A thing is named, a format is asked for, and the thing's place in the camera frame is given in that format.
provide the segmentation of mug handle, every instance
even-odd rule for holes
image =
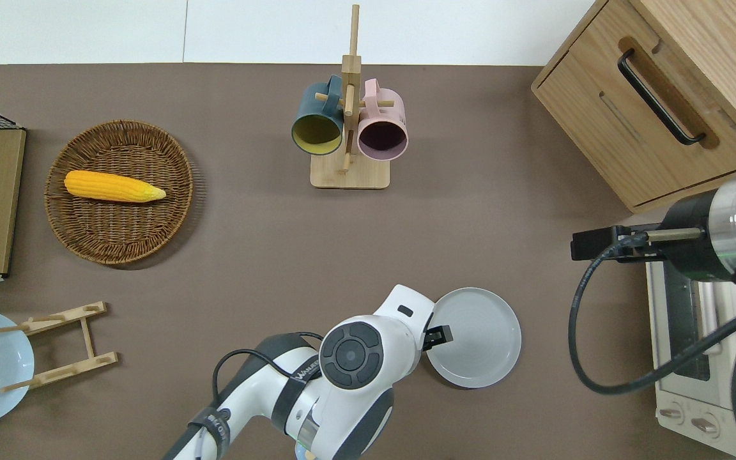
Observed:
[[[338,75],[331,75],[328,79],[328,99],[322,105],[323,113],[336,113],[339,107],[339,99],[342,97],[342,78]]]
[[[368,112],[368,117],[380,116],[380,105],[377,102],[377,93],[380,92],[380,82],[377,79],[370,79],[365,81],[365,111]]]

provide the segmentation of brown tabletop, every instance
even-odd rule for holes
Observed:
[[[433,300],[478,286],[509,302],[522,355],[499,384],[461,390],[423,359],[364,456],[727,458],[657,425],[654,391],[596,395],[567,355],[585,264],[573,232],[629,216],[529,90],[537,67],[370,66],[405,100],[411,145],[383,191],[319,190],[289,136],[307,85],[339,65],[0,65],[0,113],[29,129],[11,277],[14,321],[97,300],[97,353],[121,363],[28,391],[0,419],[0,458],[159,458],[210,400],[217,359],[281,332],[327,332],[373,312],[395,284]],[[124,269],[79,259],[43,209],[52,161],[111,119],[175,136],[195,164],[180,233]],[[599,271],[580,315],[585,368],[625,381],[651,368],[640,265]],[[80,330],[31,338],[37,372],[86,357]],[[228,363],[228,379],[240,361]],[[292,458],[256,419],[228,458]]]

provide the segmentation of corn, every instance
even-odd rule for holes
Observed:
[[[106,172],[74,170],[64,179],[67,192],[96,200],[145,203],[166,197],[166,192],[145,181]]]

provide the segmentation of white wall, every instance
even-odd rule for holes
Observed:
[[[593,0],[360,2],[366,64],[543,65]],[[344,0],[0,0],[0,64],[337,63]]]

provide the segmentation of round woven tray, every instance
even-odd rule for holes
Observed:
[[[166,192],[148,203],[70,195],[67,172],[85,169],[147,181]],[[44,209],[56,238],[99,264],[126,264],[163,247],[187,217],[192,170],[174,137],[157,126],[117,119],[84,131],[62,149],[44,187]]]

